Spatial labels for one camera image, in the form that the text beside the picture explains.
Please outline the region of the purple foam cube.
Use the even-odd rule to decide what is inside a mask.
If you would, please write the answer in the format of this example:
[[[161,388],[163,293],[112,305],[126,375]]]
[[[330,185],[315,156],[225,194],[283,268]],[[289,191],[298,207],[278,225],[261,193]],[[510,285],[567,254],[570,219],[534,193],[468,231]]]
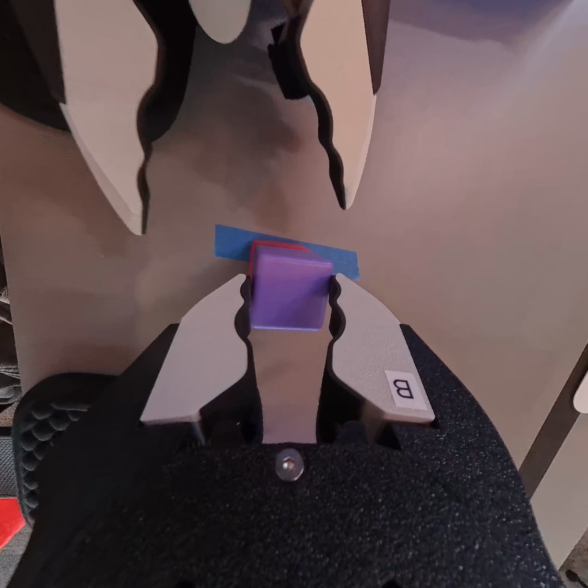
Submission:
[[[333,272],[333,262],[312,251],[256,247],[251,273],[251,327],[322,330]]]

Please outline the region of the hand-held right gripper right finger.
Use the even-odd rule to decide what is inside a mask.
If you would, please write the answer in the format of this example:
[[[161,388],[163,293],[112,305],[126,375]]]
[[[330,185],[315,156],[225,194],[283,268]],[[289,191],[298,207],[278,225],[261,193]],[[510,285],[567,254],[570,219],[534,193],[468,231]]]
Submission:
[[[342,273],[332,276],[329,288],[332,340],[318,441],[394,442],[394,424],[433,426],[436,416],[399,320]]]

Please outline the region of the red foam cube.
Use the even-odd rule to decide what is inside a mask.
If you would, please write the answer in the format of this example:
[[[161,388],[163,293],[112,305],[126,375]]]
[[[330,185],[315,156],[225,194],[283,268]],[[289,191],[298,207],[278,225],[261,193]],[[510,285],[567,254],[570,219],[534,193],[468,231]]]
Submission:
[[[294,249],[297,251],[309,251],[309,249],[299,243],[291,242],[291,241],[279,241],[279,240],[269,240],[269,239],[254,239],[251,243],[250,255],[249,255],[249,272],[252,273],[252,268],[254,265],[254,256],[255,250],[260,247],[273,247],[273,248],[285,248],[285,249]]]

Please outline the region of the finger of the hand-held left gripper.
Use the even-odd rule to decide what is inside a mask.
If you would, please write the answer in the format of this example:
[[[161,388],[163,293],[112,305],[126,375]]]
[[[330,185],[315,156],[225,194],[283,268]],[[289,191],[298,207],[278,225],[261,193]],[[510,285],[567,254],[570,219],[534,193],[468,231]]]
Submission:
[[[196,19],[188,1],[56,1],[60,106],[108,202],[144,234],[152,143],[187,88]]]
[[[339,206],[351,207],[371,142],[379,91],[378,1],[283,1],[272,69],[286,99],[309,97]]]

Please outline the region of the orange traffic cone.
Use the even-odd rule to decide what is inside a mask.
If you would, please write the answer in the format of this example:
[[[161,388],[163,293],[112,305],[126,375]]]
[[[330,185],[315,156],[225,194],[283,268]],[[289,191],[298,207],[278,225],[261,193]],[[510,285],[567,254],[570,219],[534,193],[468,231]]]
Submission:
[[[12,538],[25,526],[26,521],[22,515],[16,498],[1,498],[1,544],[3,549]]]

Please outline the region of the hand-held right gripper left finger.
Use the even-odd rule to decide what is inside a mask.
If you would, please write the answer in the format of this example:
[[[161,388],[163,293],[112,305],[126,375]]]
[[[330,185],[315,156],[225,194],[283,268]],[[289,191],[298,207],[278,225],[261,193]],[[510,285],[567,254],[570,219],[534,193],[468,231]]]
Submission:
[[[251,279],[238,274],[187,312],[143,409],[143,424],[188,423],[200,442],[262,441],[251,301]]]

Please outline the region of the blue tape strip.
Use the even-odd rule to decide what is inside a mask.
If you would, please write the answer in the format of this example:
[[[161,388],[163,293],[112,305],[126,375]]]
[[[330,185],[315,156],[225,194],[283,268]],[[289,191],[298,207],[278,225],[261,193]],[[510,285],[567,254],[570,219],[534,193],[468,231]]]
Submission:
[[[255,240],[301,245],[323,258],[331,260],[334,264],[335,273],[342,273],[353,281],[360,280],[358,256],[354,251],[247,231],[222,224],[215,226],[214,254],[218,258],[249,262],[251,247]]]

